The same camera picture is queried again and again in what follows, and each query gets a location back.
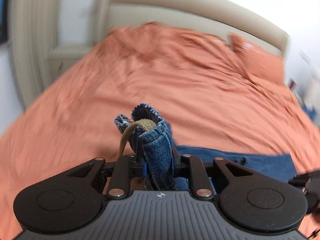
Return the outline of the blue denim jeans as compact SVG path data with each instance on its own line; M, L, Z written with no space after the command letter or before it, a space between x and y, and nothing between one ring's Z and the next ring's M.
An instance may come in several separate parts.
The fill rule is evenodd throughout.
M246 154L176 146L169 123L147 103L137 105L132 110L131 118L118 115L114 123L121 133L118 155L122 156L125 146L129 144L136 156L146 162L147 176L144 179L144 188L147 190L188 189L188 181L185 178L174 178L172 175L173 148L176 148L179 154L199 157L204 163L222 157L282 182L287 182L297 174L289 154Z

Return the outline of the orange duvet cover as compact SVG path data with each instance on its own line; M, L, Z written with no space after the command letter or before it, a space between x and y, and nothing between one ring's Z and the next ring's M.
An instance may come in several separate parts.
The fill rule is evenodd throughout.
M319 169L319 129L285 86L244 69L232 42L159 23L114 28L45 90L1 137L1 239L21 227L16 195L97 156L118 156L114 124L153 106L179 145L289 153L299 173Z

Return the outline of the orange pillow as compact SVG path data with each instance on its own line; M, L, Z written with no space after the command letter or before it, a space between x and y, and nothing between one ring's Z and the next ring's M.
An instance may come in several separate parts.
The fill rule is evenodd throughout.
M277 85L284 84L284 60L281 56L273 55L235 33L231 33L230 38L246 72Z

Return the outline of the left beige nightstand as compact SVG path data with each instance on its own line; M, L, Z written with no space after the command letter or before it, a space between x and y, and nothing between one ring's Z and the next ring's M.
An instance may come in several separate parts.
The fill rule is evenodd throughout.
M93 47L86 44L59 45L48 54L51 80L54 82Z

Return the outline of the beige curtain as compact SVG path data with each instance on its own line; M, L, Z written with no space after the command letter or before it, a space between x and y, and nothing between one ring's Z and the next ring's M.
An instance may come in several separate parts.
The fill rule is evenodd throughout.
M9 0L12 67L23 108L52 84L48 55L58 43L61 0Z

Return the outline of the beige upholstered headboard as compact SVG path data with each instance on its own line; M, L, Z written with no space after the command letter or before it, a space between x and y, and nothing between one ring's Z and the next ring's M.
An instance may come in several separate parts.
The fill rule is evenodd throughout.
M137 27L158 22L193 29L226 40L238 34L273 55L285 56L289 36L285 31L228 0L97 0L96 43L112 27Z

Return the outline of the window with blue view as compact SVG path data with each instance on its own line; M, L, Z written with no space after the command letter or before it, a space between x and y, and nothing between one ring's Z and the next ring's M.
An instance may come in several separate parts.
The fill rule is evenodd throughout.
M8 40L8 0L0 0L0 42Z

